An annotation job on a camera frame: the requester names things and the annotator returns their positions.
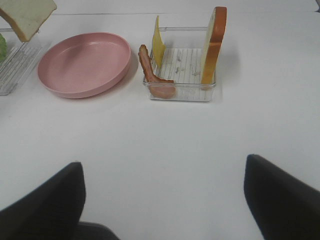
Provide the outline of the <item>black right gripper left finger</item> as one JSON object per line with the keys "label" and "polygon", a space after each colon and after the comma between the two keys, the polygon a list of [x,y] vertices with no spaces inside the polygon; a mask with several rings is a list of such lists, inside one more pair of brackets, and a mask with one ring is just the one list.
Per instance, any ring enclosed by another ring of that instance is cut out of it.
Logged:
{"label": "black right gripper left finger", "polygon": [[86,200],[83,167],[72,162],[0,212],[2,240],[70,240]]}

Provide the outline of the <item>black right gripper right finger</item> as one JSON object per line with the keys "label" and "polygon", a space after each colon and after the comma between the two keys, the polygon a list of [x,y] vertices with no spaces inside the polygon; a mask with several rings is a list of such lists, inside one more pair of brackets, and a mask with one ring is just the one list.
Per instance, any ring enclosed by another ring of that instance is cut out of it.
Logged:
{"label": "black right gripper right finger", "polygon": [[318,240],[320,192],[257,154],[247,156],[244,196],[266,240]]}

